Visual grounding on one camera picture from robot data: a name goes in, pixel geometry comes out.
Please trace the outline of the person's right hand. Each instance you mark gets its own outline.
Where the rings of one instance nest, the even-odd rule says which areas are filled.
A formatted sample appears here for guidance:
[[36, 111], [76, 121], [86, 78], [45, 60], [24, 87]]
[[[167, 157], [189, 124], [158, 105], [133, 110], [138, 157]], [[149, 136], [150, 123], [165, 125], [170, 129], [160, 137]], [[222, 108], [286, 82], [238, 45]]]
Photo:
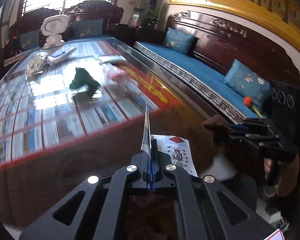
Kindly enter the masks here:
[[265, 185], [263, 187], [263, 191], [268, 198], [272, 198], [276, 195], [276, 188], [281, 176], [280, 162], [277, 160], [264, 158], [264, 170]]

